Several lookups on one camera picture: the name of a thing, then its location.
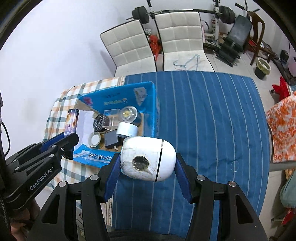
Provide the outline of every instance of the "checkered cloth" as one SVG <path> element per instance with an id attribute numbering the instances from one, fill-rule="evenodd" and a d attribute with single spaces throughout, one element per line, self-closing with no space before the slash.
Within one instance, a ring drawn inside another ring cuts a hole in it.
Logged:
<path id="1" fill-rule="evenodd" d="M 86 106 L 80 106 L 80 102 L 77 101 L 80 96 L 96 90 L 124 85 L 124 80 L 125 77 L 104 79 L 88 82 L 79 86 L 74 86 L 69 90 L 65 90 L 55 101 L 49 114 L 46 123 L 44 140 L 46 141 L 61 132 L 64 132 L 69 109 L 77 108 L 80 110 L 89 110 L 86 109 Z M 47 186 L 47 189 L 50 191 L 52 191 L 60 181 L 64 180 L 69 184 L 83 182 L 89 176 L 99 172 L 99 168 L 97 167 L 85 165 L 73 160 L 67 160 L 65 158 L 62 158 L 61 166 L 62 171 Z M 110 213 L 112 211 L 112 199 L 110 199 L 110 201 L 106 204 L 101 204 L 101 206 L 106 224 L 111 226 Z"/>

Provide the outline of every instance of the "chair backrest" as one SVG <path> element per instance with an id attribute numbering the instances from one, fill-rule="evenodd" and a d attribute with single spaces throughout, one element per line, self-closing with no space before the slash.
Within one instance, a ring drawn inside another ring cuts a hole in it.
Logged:
<path id="1" fill-rule="evenodd" d="M 156 14 L 155 22 L 164 53 L 203 50 L 203 33 L 198 12 Z"/>
<path id="2" fill-rule="evenodd" d="M 263 35 L 264 35 L 264 30 L 265 30 L 265 23 L 262 20 L 262 18 L 259 17 L 259 15 L 257 13 L 254 12 L 248 12 L 248 14 L 250 15 L 251 19 L 252 19 L 252 26 L 253 26 L 253 32 L 254 32 L 254 36 L 253 36 L 253 41 L 255 43 L 261 43 Z M 258 39 L 258 23 L 262 24 L 262 30 L 261 30 L 261 34 L 260 37 Z"/>
<path id="3" fill-rule="evenodd" d="M 117 67 L 154 57 L 139 20 L 126 22 L 101 33 L 101 40 Z"/>

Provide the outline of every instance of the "white wall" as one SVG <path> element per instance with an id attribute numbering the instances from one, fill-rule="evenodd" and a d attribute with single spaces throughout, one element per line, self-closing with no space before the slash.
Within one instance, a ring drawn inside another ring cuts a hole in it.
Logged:
<path id="1" fill-rule="evenodd" d="M 155 11 L 213 7 L 211 0 L 151 2 Z M 221 0 L 221 5 L 244 14 L 235 2 L 244 6 L 243 0 Z M 249 9 L 258 8 L 253 1 L 248 4 Z M 146 0 L 43 0 L 22 20 L 0 51 L 1 113 L 12 143 L 10 154 L 42 140 L 49 111 L 65 89 L 113 76 L 114 63 L 99 35 L 124 23 L 138 6 L 148 9 Z M 264 40 L 281 42 L 274 38 L 273 20 L 263 10 L 258 14 L 266 23 Z M 212 15 L 201 16 L 210 24 Z M 151 21 L 145 27 L 153 25 Z M 221 24 L 223 28 L 227 32 L 231 26 Z M 5 134 L 2 140 L 5 150 Z"/>

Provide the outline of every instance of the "white rounded device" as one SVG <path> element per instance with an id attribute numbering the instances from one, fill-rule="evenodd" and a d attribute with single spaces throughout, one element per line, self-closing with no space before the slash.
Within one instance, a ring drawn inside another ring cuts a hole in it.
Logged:
<path id="1" fill-rule="evenodd" d="M 167 141 L 151 137 L 128 137 L 120 155 L 122 172 L 135 179 L 160 182 L 171 176 L 176 151 Z"/>

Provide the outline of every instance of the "chair seat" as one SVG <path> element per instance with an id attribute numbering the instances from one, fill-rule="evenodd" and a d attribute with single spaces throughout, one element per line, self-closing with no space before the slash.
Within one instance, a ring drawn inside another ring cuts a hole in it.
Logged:
<path id="1" fill-rule="evenodd" d="M 184 65 L 188 60 L 194 57 L 195 54 L 198 54 L 200 56 L 197 62 L 198 71 L 214 72 L 211 63 L 207 59 L 203 50 L 165 53 L 164 71 L 173 71 L 178 69 L 184 70 L 184 68 L 174 66 L 173 63 L 177 60 L 176 64 Z M 196 70 L 196 58 L 186 64 L 186 70 Z"/>
<path id="2" fill-rule="evenodd" d="M 154 57 L 148 57 L 118 66 L 114 77 L 121 77 L 131 74 L 142 74 L 148 72 L 155 72 Z"/>

